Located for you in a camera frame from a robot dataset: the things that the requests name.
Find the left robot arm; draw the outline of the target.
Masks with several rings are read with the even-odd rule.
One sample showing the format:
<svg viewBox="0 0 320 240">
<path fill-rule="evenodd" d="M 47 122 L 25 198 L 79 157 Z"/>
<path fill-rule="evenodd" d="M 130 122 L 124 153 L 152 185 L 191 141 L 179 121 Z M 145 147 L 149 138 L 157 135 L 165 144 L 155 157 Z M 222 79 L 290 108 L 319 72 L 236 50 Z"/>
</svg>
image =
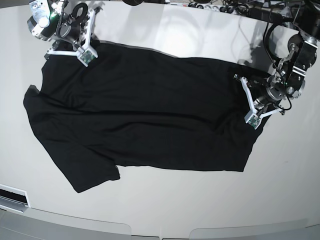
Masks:
<svg viewBox="0 0 320 240">
<path fill-rule="evenodd" d="M 286 17 L 271 22 L 271 15 L 263 33 L 262 43 L 275 70 L 268 78 L 239 77 L 246 93 L 249 112 L 244 117 L 247 124 L 257 127 L 263 118 L 275 113 L 284 114 L 290 107 L 281 106 L 281 101 L 289 103 L 301 96 L 305 87 L 307 70 L 317 60 L 318 42 L 320 41 L 320 2 L 318 0 L 300 0 L 294 17 Z M 288 43 L 288 55 L 280 58 L 270 51 L 270 36 L 273 30 L 283 23 L 293 23 L 298 34 L 293 35 Z"/>
</svg>

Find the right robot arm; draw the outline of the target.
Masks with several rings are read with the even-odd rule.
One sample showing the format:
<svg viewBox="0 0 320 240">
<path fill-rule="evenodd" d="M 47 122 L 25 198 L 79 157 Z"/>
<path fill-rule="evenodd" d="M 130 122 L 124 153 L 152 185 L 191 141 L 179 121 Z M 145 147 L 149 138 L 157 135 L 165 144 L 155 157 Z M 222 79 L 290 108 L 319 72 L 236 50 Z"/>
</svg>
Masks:
<svg viewBox="0 0 320 240">
<path fill-rule="evenodd" d="M 66 13 L 67 0 L 30 0 L 32 16 L 27 20 L 30 33 L 38 40 L 52 46 L 46 51 L 46 60 L 51 56 L 76 57 L 85 67 L 98 58 L 91 46 L 91 37 L 100 6 L 89 8 L 78 3 L 71 13 Z"/>
</svg>

